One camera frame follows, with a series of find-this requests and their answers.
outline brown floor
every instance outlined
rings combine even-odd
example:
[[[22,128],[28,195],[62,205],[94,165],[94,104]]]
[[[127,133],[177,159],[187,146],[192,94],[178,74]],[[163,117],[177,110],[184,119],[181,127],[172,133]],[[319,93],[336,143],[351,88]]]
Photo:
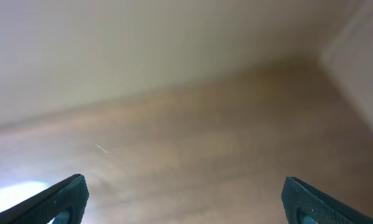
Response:
[[[286,176],[373,217],[372,134],[307,66],[0,130],[0,187],[74,173],[90,191],[84,223],[286,223]]]

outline white wall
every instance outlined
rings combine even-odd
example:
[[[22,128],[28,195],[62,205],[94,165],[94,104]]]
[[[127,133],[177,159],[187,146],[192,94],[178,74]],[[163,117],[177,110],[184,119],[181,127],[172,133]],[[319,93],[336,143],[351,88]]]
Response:
[[[0,0],[0,126],[316,50],[358,1]]]
[[[373,0],[321,52],[323,65],[373,129]]]

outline wall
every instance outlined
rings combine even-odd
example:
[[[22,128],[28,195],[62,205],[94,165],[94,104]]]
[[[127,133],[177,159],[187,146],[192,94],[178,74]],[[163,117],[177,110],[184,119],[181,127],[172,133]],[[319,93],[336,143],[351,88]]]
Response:
[[[323,65],[373,129],[373,0],[321,52]]]
[[[0,126],[311,52],[356,2],[0,0]]]

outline black plastic part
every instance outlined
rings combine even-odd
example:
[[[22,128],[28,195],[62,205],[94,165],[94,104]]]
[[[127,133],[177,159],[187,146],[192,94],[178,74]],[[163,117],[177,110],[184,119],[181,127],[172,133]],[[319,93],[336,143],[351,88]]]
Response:
[[[89,197],[85,178],[75,174],[0,213],[0,224],[79,224]]]
[[[281,200],[289,224],[373,224],[373,219],[296,177],[287,177]]]

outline white scratch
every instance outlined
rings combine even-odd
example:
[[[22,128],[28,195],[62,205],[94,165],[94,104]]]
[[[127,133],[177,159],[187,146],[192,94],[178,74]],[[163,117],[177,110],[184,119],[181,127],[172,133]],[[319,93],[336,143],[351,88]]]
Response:
[[[105,154],[107,154],[107,151],[106,151],[103,147],[99,146],[98,144],[97,144],[97,147],[98,147],[99,149],[101,149]]]

